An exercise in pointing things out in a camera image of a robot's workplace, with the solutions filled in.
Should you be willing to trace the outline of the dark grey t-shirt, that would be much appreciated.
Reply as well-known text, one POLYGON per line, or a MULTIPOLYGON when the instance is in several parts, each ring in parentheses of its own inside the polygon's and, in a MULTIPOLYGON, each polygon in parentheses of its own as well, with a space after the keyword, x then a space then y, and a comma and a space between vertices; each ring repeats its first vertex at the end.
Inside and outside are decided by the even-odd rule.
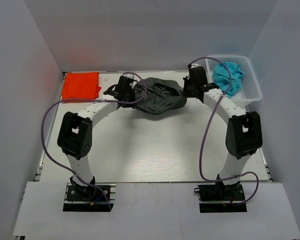
POLYGON ((131 108, 148 115, 163 115, 166 112, 183 108, 187 98, 183 96, 183 88, 175 81, 148 77, 133 84, 134 102, 122 102, 122 108, 131 108))

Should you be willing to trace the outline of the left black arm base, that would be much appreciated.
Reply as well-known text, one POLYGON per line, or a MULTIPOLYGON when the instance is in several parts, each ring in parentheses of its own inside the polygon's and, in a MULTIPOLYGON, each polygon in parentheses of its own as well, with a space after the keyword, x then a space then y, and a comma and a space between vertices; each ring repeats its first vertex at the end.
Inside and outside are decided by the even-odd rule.
POLYGON ((116 198, 116 184, 115 183, 101 183, 98 188, 89 190, 85 193, 71 183, 66 186, 63 212, 87 212, 87 213, 109 213, 111 210, 108 206, 106 195, 109 205, 113 208, 116 198))

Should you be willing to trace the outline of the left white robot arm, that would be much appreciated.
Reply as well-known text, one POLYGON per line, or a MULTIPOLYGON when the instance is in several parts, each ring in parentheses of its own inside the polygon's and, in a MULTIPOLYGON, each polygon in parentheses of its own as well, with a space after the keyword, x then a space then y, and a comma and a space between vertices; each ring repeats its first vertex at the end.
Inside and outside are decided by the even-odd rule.
POLYGON ((70 182, 78 187, 78 193, 89 200, 95 196, 95 177, 88 160, 93 146, 93 128, 102 119, 121 106, 130 107, 136 100, 131 74, 122 75, 117 84, 104 91, 101 102, 92 103, 78 112, 66 112, 63 116, 57 145, 67 157, 70 169, 74 172, 70 182))

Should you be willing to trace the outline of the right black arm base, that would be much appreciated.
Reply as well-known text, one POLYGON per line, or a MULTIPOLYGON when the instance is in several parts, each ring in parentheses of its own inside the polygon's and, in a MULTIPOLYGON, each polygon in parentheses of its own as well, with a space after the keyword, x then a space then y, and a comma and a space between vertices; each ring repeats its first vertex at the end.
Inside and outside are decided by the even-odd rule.
POLYGON ((222 182, 201 184, 194 188, 200 213, 246 213, 246 200, 240 183, 225 187, 222 182))

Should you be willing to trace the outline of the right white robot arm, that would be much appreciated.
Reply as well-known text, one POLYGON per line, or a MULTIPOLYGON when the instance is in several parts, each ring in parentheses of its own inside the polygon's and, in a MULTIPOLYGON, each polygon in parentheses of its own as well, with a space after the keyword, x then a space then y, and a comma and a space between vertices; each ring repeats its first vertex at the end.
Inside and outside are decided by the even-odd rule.
POLYGON ((225 146, 228 154, 216 178, 216 182, 221 183, 215 187, 216 195, 226 200, 233 195, 232 185, 240 182, 246 163, 263 144, 260 115, 237 106, 215 83, 209 83, 203 66, 189 64, 187 67, 183 95, 200 100, 227 125, 225 146))

